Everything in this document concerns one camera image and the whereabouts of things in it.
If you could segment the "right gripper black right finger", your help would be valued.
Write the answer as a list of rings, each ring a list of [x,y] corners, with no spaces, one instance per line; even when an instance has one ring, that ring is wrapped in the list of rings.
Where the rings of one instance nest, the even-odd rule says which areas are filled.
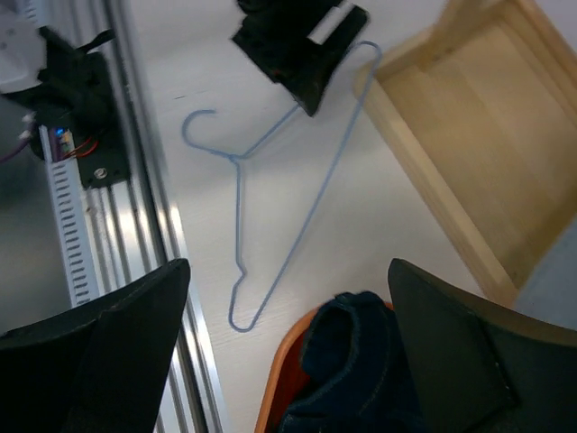
[[[389,291],[432,432],[574,432],[576,333],[475,296],[403,259]]]

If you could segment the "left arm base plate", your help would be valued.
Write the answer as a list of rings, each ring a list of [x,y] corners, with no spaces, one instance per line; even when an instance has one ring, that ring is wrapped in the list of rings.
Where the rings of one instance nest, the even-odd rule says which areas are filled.
[[[76,161],[84,189],[131,175],[108,64],[98,51],[113,38],[105,30],[75,47],[49,26],[11,23],[1,39],[1,66],[19,73],[2,81],[2,97],[33,114],[35,155]]]

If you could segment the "light blue wire hanger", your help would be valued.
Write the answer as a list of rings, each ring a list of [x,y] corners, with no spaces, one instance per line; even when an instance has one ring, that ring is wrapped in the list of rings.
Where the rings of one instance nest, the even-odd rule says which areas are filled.
[[[235,172],[234,262],[236,265],[236,269],[239,272],[239,276],[231,288],[231,296],[227,311],[227,321],[229,327],[239,334],[247,334],[256,327],[258,320],[260,319],[263,311],[267,307],[273,293],[279,286],[285,272],[287,271],[290,265],[290,262],[294,254],[299,248],[299,245],[301,244],[306,234],[306,231],[310,223],[312,222],[313,217],[315,216],[315,213],[321,203],[321,200],[323,199],[328,189],[328,185],[332,177],[334,176],[337,166],[341,161],[341,159],[343,158],[346,146],[351,140],[351,137],[353,135],[353,129],[357,124],[361,110],[365,104],[366,98],[368,97],[369,90],[371,89],[371,83],[374,79],[376,69],[384,58],[384,53],[381,46],[379,46],[379,44],[377,44],[374,41],[368,41],[368,40],[356,42],[354,45],[352,45],[350,48],[347,49],[345,55],[350,56],[354,51],[357,51],[361,47],[369,47],[373,49],[374,52],[373,60],[369,62],[369,73],[368,77],[364,81],[364,85],[362,86],[361,95],[357,97],[356,105],[353,109],[350,119],[348,120],[347,126],[343,132],[342,139],[336,149],[336,153],[333,159],[331,160],[331,163],[320,185],[320,188],[316,193],[316,197],[312,203],[312,206],[307,211],[303,224],[299,229],[298,234],[294,242],[292,243],[290,249],[288,250],[286,258],[279,267],[278,273],[276,274],[272,284],[270,285],[270,288],[268,289],[264,298],[262,299],[261,304],[256,309],[251,321],[245,327],[237,325],[234,321],[234,309],[236,306],[238,292],[248,275],[247,269],[243,262],[243,163],[245,161],[248,161],[263,145],[265,145],[265,143],[281,128],[281,126],[283,126],[290,119],[290,117],[293,116],[299,110],[299,107],[293,106],[292,108],[290,108],[289,111],[284,116],[282,116],[279,121],[277,121],[261,138],[259,138],[259,140],[256,143],[247,148],[247,150],[244,151],[243,153],[226,152],[216,148],[207,147],[205,145],[195,143],[189,137],[188,129],[192,124],[192,122],[203,115],[214,115],[216,113],[214,109],[198,109],[192,111],[184,118],[181,124],[180,127],[181,138],[187,147],[201,152],[206,152],[212,156],[228,161],[234,167]]]

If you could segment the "wooden clothes rack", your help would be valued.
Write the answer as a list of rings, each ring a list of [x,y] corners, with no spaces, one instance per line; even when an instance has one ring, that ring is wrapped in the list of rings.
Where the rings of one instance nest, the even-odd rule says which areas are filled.
[[[479,284],[511,306],[576,214],[576,54],[534,1],[450,1],[354,92]]]

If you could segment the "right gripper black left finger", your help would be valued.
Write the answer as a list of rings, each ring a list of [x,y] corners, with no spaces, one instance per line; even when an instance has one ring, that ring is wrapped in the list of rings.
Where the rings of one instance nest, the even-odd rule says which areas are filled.
[[[190,266],[1,337],[3,432],[151,432],[188,296]]]

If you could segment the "dark blue denim skirt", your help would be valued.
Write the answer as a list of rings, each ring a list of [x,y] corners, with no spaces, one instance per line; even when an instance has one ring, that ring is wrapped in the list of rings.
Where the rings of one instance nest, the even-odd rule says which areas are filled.
[[[375,293],[345,292],[317,311],[299,364],[310,382],[278,432],[425,432],[395,312]]]

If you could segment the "aluminium mounting rail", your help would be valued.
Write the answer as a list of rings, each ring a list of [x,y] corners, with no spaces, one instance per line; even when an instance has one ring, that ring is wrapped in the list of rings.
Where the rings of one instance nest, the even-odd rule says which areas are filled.
[[[126,1],[21,1],[29,22],[47,25],[66,41],[84,43],[104,30],[116,33],[102,49],[114,90],[130,175],[100,189],[83,190],[70,162],[47,169],[50,200],[64,250],[81,259],[73,305],[135,281],[166,261],[186,258],[183,215],[166,161],[147,65]],[[188,286],[160,414],[159,432],[224,432],[228,420],[213,348],[195,283]]]

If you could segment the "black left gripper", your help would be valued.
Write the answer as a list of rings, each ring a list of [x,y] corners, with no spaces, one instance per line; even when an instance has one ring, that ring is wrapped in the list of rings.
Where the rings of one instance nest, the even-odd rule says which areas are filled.
[[[232,41],[272,82],[280,83],[313,117],[319,110],[337,65],[369,22],[352,6],[323,42],[313,30],[341,1],[239,1],[244,13]]]

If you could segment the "light denim jacket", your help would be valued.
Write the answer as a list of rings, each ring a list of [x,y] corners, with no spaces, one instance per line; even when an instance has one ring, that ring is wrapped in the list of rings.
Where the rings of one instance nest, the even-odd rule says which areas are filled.
[[[519,292],[514,310],[546,323],[576,329],[576,219],[556,240]]]

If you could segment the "orange plastic basket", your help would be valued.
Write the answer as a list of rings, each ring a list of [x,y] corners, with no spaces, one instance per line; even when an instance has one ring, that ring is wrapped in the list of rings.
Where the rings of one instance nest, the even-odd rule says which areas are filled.
[[[317,311],[309,311],[281,341],[270,368],[255,432],[280,432],[287,407],[309,384],[310,377],[302,370],[299,359],[307,330]]]

